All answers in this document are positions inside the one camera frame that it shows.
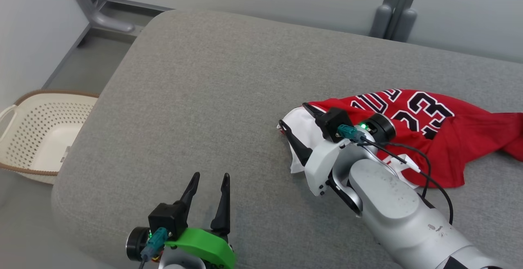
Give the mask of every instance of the white plastic basket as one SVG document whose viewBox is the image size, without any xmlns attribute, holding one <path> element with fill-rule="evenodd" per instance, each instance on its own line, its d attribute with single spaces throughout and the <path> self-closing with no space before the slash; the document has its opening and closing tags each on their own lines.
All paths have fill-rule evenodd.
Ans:
<svg viewBox="0 0 523 269">
<path fill-rule="evenodd" d="M 63 90 L 22 96 L 0 113 L 0 125 L 7 124 L 0 137 L 0 168 L 53 184 L 97 99 L 96 94 Z"/>
</svg>

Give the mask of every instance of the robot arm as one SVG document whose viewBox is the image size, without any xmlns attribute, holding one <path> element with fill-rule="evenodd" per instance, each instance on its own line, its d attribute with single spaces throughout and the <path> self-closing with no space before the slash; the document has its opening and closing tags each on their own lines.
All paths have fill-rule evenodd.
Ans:
<svg viewBox="0 0 523 269">
<path fill-rule="evenodd" d="M 305 103 L 304 107 L 308 109 L 310 105 Z M 368 141 L 388 142 L 396 136 L 396 131 L 387 117 L 375 114 L 353 126 L 347 113 L 340 109 L 313 116 L 325 141 L 312 152 L 301 154 L 310 190 L 321 196 L 327 186 L 331 187 L 362 218 L 376 241 L 401 267 L 512 268 L 474 247 L 432 204 L 422 199 L 397 174 L 387 170 L 387 165 L 376 157 L 376 148 L 358 146 L 337 132 L 340 125 L 346 124 Z M 287 130 L 284 129 L 287 138 L 295 140 L 292 131 Z"/>
</svg>

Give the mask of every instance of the gray fabric bench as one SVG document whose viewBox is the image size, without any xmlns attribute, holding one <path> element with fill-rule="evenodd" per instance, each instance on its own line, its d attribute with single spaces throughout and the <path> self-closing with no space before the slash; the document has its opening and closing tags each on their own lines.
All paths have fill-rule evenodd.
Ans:
<svg viewBox="0 0 523 269">
<path fill-rule="evenodd" d="M 73 144 L 54 215 L 80 249 L 133 268 L 131 229 L 177 200 L 194 172 L 201 180 L 188 222 L 208 228 L 228 172 L 238 268 L 397 268 L 334 192 L 314 197 L 303 174 L 290 174 L 278 119 L 305 101 L 389 88 L 522 111 L 521 87 L 521 64 L 237 14 L 165 12 L 129 49 Z M 515 265 L 523 263 L 522 167 L 491 154 L 449 190 L 454 226 Z M 428 198 L 448 213 L 438 191 Z"/>
</svg>

